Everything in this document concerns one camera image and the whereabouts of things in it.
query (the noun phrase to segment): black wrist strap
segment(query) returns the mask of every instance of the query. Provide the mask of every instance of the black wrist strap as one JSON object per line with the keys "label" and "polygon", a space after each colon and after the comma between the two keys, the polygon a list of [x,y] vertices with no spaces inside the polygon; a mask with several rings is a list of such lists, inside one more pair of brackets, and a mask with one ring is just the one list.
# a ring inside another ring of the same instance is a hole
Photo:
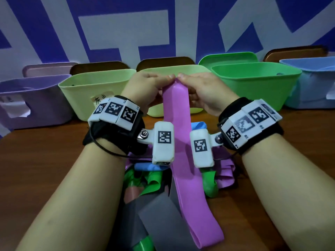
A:
{"label": "black wrist strap", "polygon": [[[123,96],[115,96],[117,98],[121,98],[124,100],[129,100]],[[138,143],[137,136],[141,132],[143,128],[145,128],[145,124],[143,121],[143,112],[140,110],[134,120],[133,128],[131,131],[125,130],[115,124],[108,123],[105,121],[93,122],[90,129],[94,139],[104,138],[107,141],[110,141],[115,146],[117,146],[121,151],[123,151],[126,155],[129,152],[132,152],[135,155],[142,155],[145,153],[148,145]],[[85,138],[83,140],[83,145],[87,145],[92,143],[93,140],[90,136],[90,131],[87,132]]]}
{"label": "black wrist strap", "polygon": [[[219,124],[218,126],[221,127],[223,125],[223,123],[233,114],[237,113],[238,111],[240,111],[242,109],[242,107],[248,105],[249,103],[251,103],[252,100],[249,100],[245,97],[243,98],[239,98],[237,100],[235,100],[233,103],[231,103],[219,116]],[[243,146],[241,146],[240,148],[238,148],[236,150],[235,147],[233,147],[230,141],[228,141],[227,143],[224,143],[224,146],[227,147],[228,149],[237,151],[238,154],[242,155],[244,152],[246,152],[249,148],[251,148],[253,145],[255,145],[256,143],[262,141],[263,139],[278,133],[280,135],[284,134],[284,131],[282,129],[282,127],[279,125],[278,122],[276,122],[274,125],[264,129],[261,133],[259,133],[258,135],[254,136],[253,138],[249,139]]]}

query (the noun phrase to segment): table surface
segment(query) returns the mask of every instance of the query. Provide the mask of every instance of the table surface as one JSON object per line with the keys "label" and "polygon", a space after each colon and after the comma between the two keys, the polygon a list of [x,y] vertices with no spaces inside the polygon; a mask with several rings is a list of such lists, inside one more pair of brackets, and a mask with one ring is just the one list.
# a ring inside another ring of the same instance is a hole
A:
{"label": "table surface", "polygon": [[[285,138],[333,178],[335,177],[335,110],[280,111]],[[217,132],[217,118],[201,112],[192,121],[204,121]],[[161,118],[144,118],[153,128]],[[35,216],[65,177],[80,152],[87,123],[16,130],[0,140],[0,250],[12,251]],[[289,250],[267,216],[247,177],[237,189],[220,190],[208,205],[225,240],[206,250]]]}

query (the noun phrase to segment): light blue plastic basket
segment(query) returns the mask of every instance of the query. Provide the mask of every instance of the light blue plastic basket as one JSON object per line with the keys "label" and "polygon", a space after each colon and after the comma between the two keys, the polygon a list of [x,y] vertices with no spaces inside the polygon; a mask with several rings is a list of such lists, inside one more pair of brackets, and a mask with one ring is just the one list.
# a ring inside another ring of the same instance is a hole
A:
{"label": "light blue plastic basket", "polygon": [[279,62],[303,71],[285,105],[298,109],[335,108],[335,91],[332,90],[335,56],[283,59]]}

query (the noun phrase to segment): forearm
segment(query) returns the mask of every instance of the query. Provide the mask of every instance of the forearm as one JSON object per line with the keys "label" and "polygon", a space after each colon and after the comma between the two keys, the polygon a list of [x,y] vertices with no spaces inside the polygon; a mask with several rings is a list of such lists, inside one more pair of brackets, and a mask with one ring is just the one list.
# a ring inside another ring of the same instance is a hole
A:
{"label": "forearm", "polygon": [[[107,140],[98,142],[124,154]],[[124,171],[125,158],[112,156],[94,143],[85,146],[17,251],[103,250],[118,209]]]}
{"label": "forearm", "polygon": [[278,134],[254,145],[242,160],[291,250],[329,250],[334,245],[335,181],[330,176]]}

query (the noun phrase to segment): blue and white wall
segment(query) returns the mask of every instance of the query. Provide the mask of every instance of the blue and white wall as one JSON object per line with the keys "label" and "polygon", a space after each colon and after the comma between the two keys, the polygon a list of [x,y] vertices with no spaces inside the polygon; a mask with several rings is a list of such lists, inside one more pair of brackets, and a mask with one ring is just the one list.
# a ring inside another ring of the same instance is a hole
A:
{"label": "blue and white wall", "polygon": [[0,81],[26,65],[142,59],[324,44],[335,0],[0,0]]}

